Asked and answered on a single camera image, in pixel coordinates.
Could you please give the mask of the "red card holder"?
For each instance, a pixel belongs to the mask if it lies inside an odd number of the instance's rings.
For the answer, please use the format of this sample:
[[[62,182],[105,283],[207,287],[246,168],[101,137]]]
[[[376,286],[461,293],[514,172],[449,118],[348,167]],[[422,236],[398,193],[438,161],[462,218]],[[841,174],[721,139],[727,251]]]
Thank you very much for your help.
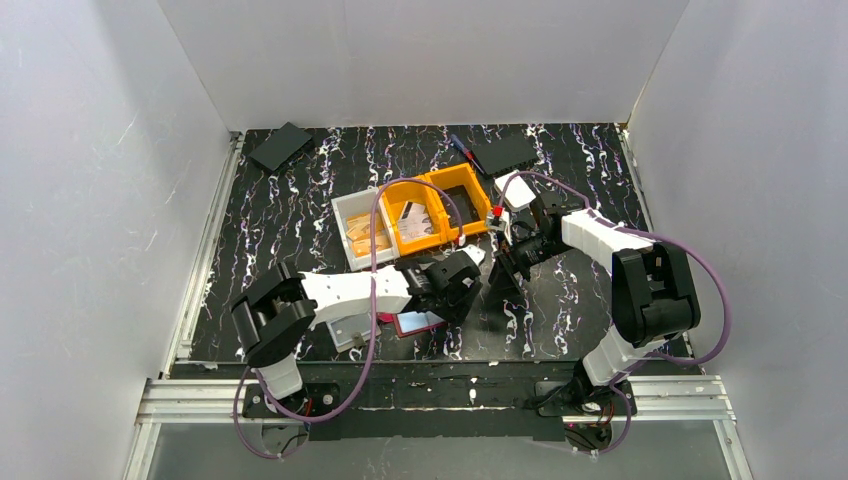
[[[399,338],[433,330],[446,321],[433,312],[380,313],[377,319],[383,324],[393,325]]]

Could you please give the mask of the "grey card holder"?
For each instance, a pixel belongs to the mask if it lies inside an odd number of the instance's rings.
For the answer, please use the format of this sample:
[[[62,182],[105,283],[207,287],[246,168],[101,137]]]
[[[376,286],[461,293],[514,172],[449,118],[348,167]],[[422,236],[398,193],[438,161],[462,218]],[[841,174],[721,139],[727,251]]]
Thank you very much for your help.
[[[338,353],[367,347],[374,330],[374,317],[361,313],[326,322],[332,343]]]

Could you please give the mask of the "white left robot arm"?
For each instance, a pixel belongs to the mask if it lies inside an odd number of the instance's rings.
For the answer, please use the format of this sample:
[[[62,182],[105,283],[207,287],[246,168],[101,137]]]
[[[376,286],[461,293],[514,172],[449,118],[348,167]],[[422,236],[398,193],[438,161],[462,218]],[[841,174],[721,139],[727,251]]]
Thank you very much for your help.
[[[328,275],[279,263],[231,303],[245,360],[275,399],[288,397],[302,388],[295,350],[308,329],[373,313],[421,312],[461,321],[482,286],[485,256],[469,245],[441,260],[418,257],[375,273]]]

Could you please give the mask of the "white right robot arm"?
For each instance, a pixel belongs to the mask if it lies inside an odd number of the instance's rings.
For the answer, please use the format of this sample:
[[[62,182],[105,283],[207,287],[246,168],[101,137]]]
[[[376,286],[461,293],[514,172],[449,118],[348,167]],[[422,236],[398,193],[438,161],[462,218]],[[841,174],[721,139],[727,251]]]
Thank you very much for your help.
[[[507,211],[494,206],[487,226],[497,246],[490,290],[518,296],[532,267],[569,250],[598,263],[611,278],[612,325],[575,370],[574,385],[591,391],[619,383],[633,365],[701,318],[686,252],[668,242],[625,233],[590,209],[568,208],[551,196],[530,204],[535,224],[513,240]]]

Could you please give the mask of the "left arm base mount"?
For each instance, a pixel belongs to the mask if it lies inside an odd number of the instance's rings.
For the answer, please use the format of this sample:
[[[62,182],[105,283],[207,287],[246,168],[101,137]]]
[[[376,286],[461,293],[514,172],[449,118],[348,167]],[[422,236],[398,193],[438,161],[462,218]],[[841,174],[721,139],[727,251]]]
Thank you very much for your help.
[[[335,383],[305,383],[303,388],[279,400],[286,409],[298,415],[317,417],[327,414],[341,403],[342,395]],[[240,413],[249,419],[284,418],[268,400],[259,384],[249,384],[241,403]]]

